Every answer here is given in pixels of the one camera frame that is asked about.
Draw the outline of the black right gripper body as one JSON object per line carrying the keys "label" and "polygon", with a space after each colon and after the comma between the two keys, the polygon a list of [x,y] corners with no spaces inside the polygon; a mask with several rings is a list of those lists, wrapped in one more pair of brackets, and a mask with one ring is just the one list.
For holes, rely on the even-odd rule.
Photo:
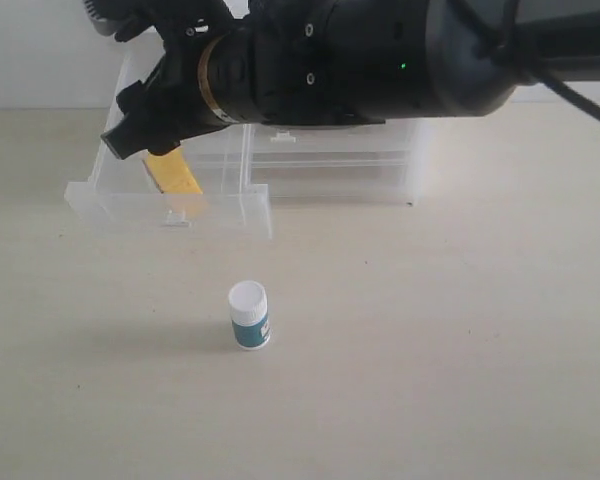
{"label": "black right gripper body", "polygon": [[225,2],[133,1],[112,37],[124,43],[149,28],[164,54],[145,80],[116,97],[122,118],[102,140],[117,158],[164,155],[184,140],[259,122],[252,32]]}

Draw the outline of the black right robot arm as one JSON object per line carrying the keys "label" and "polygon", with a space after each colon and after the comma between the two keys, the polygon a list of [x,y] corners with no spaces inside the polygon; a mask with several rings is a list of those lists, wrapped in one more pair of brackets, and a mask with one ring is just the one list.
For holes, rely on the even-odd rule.
{"label": "black right robot arm", "polygon": [[164,49],[116,98],[102,138],[125,159],[163,155],[232,125],[307,129],[481,117],[541,84],[600,122],[574,89],[600,81],[600,8],[526,19],[519,1],[88,1],[120,43],[154,29]]}

